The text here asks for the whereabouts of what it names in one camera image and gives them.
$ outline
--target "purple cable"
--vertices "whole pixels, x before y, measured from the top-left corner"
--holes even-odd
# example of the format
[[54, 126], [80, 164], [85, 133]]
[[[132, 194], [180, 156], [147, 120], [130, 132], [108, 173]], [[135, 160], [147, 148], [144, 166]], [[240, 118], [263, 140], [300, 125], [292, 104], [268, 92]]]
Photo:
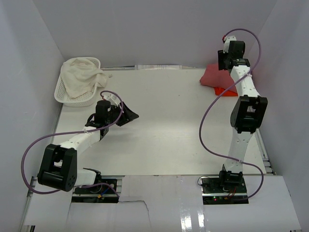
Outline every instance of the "purple cable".
[[[111, 94], [115, 95], [115, 96], [119, 99], [119, 101], [120, 101], [121, 109], [124, 108], [124, 103], [123, 103], [123, 101], [121, 100], [121, 98], [120, 98], [120, 96], [119, 96], [118, 94], [116, 94], [116, 93], [114, 93], [114, 92], [112, 92], [112, 91], [109, 91], [109, 90], [103, 90], [102, 92], [100, 92], [100, 96], [101, 96], [101, 97], [103, 97], [103, 96], [102, 96], [102, 93], [111, 93]], [[25, 175], [25, 168], [24, 168], [24, 166], [25, 166], [25, 158], [26, 158], [26, 155], [27, 155], [27, 153], [29, 152], [29, 150], [33, 147], [33, 145], [35, 145], [37, 142], [41, 141], [42, 139], [46, 139], [46, 138], [53, 137], [53, 136], [65, 135], [65, 134], [81, 134], [81, 133], [85, 133], [85, 132], [94, 132], [94, 131], [103, 130], [103, 129], [108, 128], [108, 127], [114, 125], [115, 123], [117, 123], [118, 120], [120, 119], [121, 115], [122, 115], [122, 112], [123, 112], [123, 111], [121, 110], [121, 111], [120, 111], [120, 114], [119, 114], [119, 116], [118, 116], [118, 118], [117, 118], [113, 123], [111, 123], [111, 124], [109, 124], [109, 125], [107, 125], [107, 126], [105, 126], [105, 127], [96, 128], [96, 129], [92, 129], [92, 130], [86, 130], [86, 131], [84, 131], [84, 130], [79, 130], [79, 131], [70, 131], [70, 132], [61, 132], [61, 133], [48, 134], [48, 135], [45, 135], [45, 136], [43, 136], [43, 137], [41, 137], [41, 138], [38, 138], [38, 139], [35, 140], [33, 143], [31, 143], [31, 144], [27, 147], [27, 149], [25, 150], [24, 155], [23, 155], [23, 157], [22, 157], [22, 159], [21, 159], [21, 165], [20, 165], [20, 166], [21, 166], [21, 176], [23, 177], [24, 183], [25, 183], [25, 185], [27, 186], [27, 188], [28, 188], [30, 191], [32, 191], [32, 192], [34, 192], [34, 193], [37, 193], [37, 194], [51, 194], [51, 193], [59, 192], [59, 191], [60, 191], [60, 190], [57, 189], [57, 190], [53, 190], [53, 191], [49, 191], [49, 192], [41, 192], [41, 191], [35, 190], [35, 189], [28, 183], [28, 181], [27, 181], [27, 179], [26, 179], [26, 175]]]
[[247, 198], [241, 199], [241, 200], [243, 201], [243, 200], [247, 200], [247, 199], [253, 197], [253, 196], [254, 196], [255, 194], [257, 194], [258, 191], [261, 189], [261, 187], [262, 187], [262, 185], [263, 185], [263, 182], [264, 182], [264, 174], [263, 174], [263, 171], [262, 171], [258, 166], [256, 166], [255, 164], [246, 163], [246, 162], [243, 162], [242, 160], [239, 160], [239, 159], [237, 159], [237, 158], [230, 157], [230, 156], [225, 156], [225, 155], [221, 155], [221, 154], [218, 154], [218, 153], [216, 153], [216, 152], [211, 151], [209, 148], [206, 147], [206, 145], [204, 144], [203, 139], [202, 139], [202, 127], [203, 127], [203, 123], [204, 123], [205, 118], [206, 118], [208, 112], [210, 111], [210, 109], [211, 109], [211, 108], [213, 107], [213, 105], [219, 100], [219, 98], [221, 98], [227, 91], [229, 91], [233, 86], [237, 85], [240, 81], [242, 81], [243, 79], [245, 79], [246, 76], [247, 76], [248, 74], [250, 74], [250, 73], [252, 72], [253, 69], [255, 69], [255, 67], [257, 66], [257, 64], [259, 63], [259, 61], [260, 61], [260, 59], [261, 59], [261, 52], [262, 52], [261, 43], [260, 43], [260, 40], [258, 39], [258, 37], [257, 37], [252, 31], [247, 30], [247, 29], [243, 29], [243, 28], [237, 28], [237, 29], [230, 30], [225, 36], [227, 36], [229, 33], [233, 32], [233, 31], [236, 31], [236, 30], [243, 30], [243, 31], [246, 31], [246, 32], [250, 33], [251, 35], [253, 35], [253, 36], [256, 38], [256, 41], [257, 41], [258, 46], [259, 46], [259, 56], [258, 56], [258, 58], [257, 58], [256, 63], [253, 65], [253, 67], [250, 69], [250, 71], [249, 71], [247, 74], [245, 74], [242, 78], [240, 78], [238, 81], [236, 81], [234, 84], [232, 84], [232, 85], [231, 85], [230, 87], [228, 87], [226, 90], [224, 90], [224, 91], [223, 91], [223, 92], [210, 104], [210, 106], [207, 108], [207, 110], [206, 110], [206, 112], [205, 112], [205, 114], [204, 114], [204, 116], [203, 116], [203, 118], [202, 118], [202, 121], [201, 121], [201, 123], [200, 123], [200, 125], [199, 125], [198, 135], [199, 135], [199, 140], [200, 140], [202, 146], [203, 146], [208, 152], [212, 153], [213, 155], [219, 156], [219, 157], [222, 157], [222, 158], [231, 159], [231, 160], [235, 160], [235, 161], [241, 162], [241, 163], [243, 163], [243, 164], [245, 164], [245, 165], [249, 165], [249, 166], [255, 167], [255, 168], [257, 168], [257, 169], [260, 171], [260, 173], [261, 173], [261, 183], [260, 183], [258, 189], [257, 189], [252, 195], [248, 196]]
[[94, 184], [94, 185], [83, 185], [83, 186], [80, 186], [81, 188], [83, 189], [87, 189], [87, 188], [92, 188], [92, 187], [95, 187], [95, 186], [99, 186], [99, 185], [106, 185], [108, 186], [115, 194], [116, 196], [119, 198], [120, 196], [118, 195], [118, 193], [116, 192], [116, 190], [114, 190], [114, 188], [112, 186], [110, 186], [109, 184], [107, 183], [97, 183], [97, 184]]

